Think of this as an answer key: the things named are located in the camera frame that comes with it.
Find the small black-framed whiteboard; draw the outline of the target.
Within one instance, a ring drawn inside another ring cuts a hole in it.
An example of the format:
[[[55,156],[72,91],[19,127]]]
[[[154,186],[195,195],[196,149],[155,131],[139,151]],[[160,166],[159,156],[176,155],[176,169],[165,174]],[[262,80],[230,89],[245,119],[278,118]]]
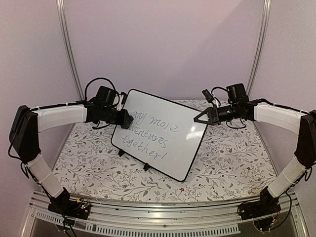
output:
[[[124,109],[134,120],[115,127],[111,144],[151,168],[182,182],[197,156],[206,124],[194,122],[197,109],[131,89]]]

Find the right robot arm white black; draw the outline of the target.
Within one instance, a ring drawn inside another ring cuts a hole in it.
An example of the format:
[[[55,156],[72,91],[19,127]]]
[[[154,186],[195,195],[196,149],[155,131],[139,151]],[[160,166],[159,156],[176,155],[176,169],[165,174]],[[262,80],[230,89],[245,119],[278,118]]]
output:
[[[210,107],[194,118],[195,122],[217,125],[233,119],[257,123],[269,154],[284,161],[274,161],[278,176],[260,192],[255,205],[259,215],[274,208],[277,199],[295,186],[316,164],[316,111],[296,109],[266,98],[251,100],[242,83],[226,88],[202,91]]]

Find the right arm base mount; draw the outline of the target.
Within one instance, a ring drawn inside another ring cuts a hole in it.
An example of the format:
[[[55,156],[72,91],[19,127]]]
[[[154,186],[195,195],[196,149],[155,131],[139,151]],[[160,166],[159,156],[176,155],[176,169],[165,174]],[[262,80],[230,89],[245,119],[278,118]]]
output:
[[[268,187],[265,187],[260,192],[260,199],[258,201],[245,201],[237,208],[237,213],[242,220],[259,218],[268,215],[267,218],[254,221],[255,228],[262,232],[270,231],[273,228],[280,211],[281,207],[279,204],[279,198],[273,197],[269,193]]]

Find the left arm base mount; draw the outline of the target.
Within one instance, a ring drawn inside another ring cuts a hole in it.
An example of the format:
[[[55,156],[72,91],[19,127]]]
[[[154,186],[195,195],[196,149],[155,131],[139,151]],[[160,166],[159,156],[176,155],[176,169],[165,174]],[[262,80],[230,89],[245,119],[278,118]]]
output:
[[[71,200],[68,192],[63,192],[52,198],[48,210],[63,216],[87,220],[90,214],[91,202],[83,198]]]

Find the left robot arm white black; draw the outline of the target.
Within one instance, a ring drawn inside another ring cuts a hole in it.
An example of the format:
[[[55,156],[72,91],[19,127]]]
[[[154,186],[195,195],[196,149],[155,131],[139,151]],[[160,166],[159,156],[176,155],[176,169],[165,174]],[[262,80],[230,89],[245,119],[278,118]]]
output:
[[[44,158],[42,134],[77,123],[93,123],[94,129],[100,129],[99,124],[105,122],[127,129],[133,117],[123,108],[126,99],[125,92],[101,86],[91,99],[33,108],[22,105],[17,109],[9,133],[8,155],[21,162],[23,171],[32,176],[62,214],[70,214],[74,207],[69,192]]]

